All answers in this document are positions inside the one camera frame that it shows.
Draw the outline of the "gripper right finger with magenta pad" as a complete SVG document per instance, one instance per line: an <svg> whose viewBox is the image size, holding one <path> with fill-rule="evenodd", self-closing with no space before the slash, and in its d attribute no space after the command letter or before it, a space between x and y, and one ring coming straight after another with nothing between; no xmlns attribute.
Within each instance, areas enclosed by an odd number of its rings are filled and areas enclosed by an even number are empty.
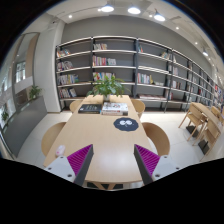
<svg viewBox="0 0 224 224"><path fill-rule="evenodd" d="M134 156L144 185L180 170L168 155L159 156L137 144L134 145Z"/></svg>

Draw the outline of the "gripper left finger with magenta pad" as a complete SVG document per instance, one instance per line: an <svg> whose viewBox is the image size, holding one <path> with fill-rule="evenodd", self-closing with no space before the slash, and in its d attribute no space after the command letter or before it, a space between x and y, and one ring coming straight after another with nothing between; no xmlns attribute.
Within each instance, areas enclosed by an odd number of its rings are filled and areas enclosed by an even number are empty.
<svg viewBox="0 0 224 224"><path fill-rule="evenodd" d="M45 171L82 186L93 154L93 145L90 144L69 156L60 155L45 168Z"/></svg>

